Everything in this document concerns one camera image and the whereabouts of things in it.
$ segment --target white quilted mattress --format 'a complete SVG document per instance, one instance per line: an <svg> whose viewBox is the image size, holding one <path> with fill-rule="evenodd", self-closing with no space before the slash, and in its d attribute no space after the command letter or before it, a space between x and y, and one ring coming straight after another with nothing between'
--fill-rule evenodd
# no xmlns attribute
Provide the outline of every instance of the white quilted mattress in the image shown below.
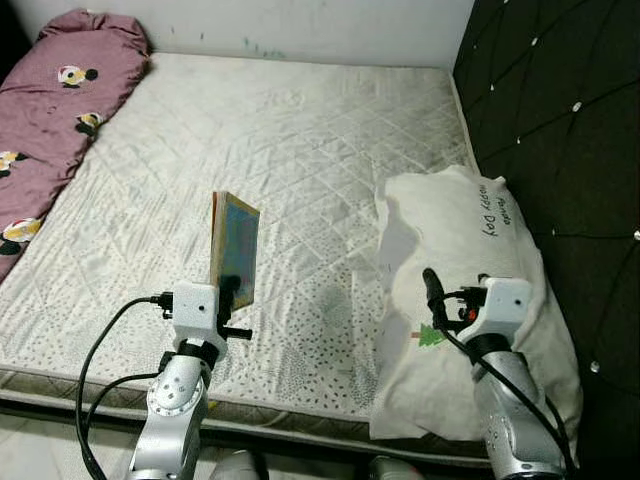
<svg viewBox="0 0 640 480"><path fill-rule="evenodd" d="M0 397L69 399L62 379L121 305L206 282L211 192L229 190L262 212L256 301L232 320L254 340L231 340L210 396L365 421L382 312L374 190L468 161L449 75L171 54L152 64L0 286ZM154 371L171 340L158 310L136 306L89 377Z"/></svg>

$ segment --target cartoon print on pillow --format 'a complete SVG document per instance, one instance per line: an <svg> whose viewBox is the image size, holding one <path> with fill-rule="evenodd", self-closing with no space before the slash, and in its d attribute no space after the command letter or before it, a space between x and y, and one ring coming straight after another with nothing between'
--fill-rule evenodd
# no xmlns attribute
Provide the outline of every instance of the cartoon print on pillow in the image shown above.
<svg viewBox="0 0 640 480"><path fill-rule="evenodd" d="M20 152L0 152L0 178L11 175L9 168L13 162L21 162L27 158L24 153Z"/></svg>
<svg viewBox="0 0 640 480"><path fill-rule="evenodd" d="M98 127L104 121L102 115L96 112L83 113L76 117L78 123L76 124L76 131L84 133L93 137L98 130Z"/></svg>
<svg viewBox="0 0 640 480"><path fill-rule="evenodd" d="M80 84L85 80L90 82L98 78L98 71L95 68L82 70L75 65L65 65L58 70L58 81L63 88L80 88Z"/></svg>
<svg viewBox="0 0 640 480"><path fill-rule="evenodd" d="M17 255L20 244L29 242L40 230L42 220L37 218L23 218L5 227L0 235L0 255Z"/></svg>

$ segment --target pillow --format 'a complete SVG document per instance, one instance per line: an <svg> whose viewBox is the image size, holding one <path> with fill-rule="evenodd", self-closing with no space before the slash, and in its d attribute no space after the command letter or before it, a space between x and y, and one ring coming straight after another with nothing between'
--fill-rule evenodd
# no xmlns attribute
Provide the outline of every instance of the pillow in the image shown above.
<svg viewBox="0 0 640 480"><path fill-rule="evenodd" d="M540 252L504 179L460 166L403 174L378 192L377 206L385 313L377 339L380 376L371 437L482 437L471 364L431 327L422 281L423 269L431 267L445 291L476 284L479 273L531 282L527 317L512 348L525 354L534 379L575 438L582 391L573 345ZM447 302L449 318L458 318L458 308Z"/></svg>

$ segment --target floor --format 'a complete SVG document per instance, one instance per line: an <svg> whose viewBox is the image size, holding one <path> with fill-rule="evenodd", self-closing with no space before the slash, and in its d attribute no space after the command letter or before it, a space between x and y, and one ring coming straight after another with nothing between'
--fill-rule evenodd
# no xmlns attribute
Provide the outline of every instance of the floor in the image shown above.
<svg viewBox="0 0 640 480"><path fill-rule="evenodd" d="M92 430L93 452L109 480L121 480L129 465L136 436L106 429ZM216 460L229 450L203 448L194 480L208 480ZM38 478L90 480L72 425L0 414L0 480ZM271 480L350 479L343 464L268 456Z"/></svg>

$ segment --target white wall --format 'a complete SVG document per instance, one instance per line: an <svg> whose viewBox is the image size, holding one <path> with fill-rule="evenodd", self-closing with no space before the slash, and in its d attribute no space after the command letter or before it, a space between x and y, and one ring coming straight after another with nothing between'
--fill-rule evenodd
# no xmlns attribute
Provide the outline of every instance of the white wall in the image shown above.
<svg viewBox="0 0 640 480"><path fill-rule="evenodd" d="M473 0L11 0L35 39L85 7L138 18L156 50L452 69Z"/></svg>

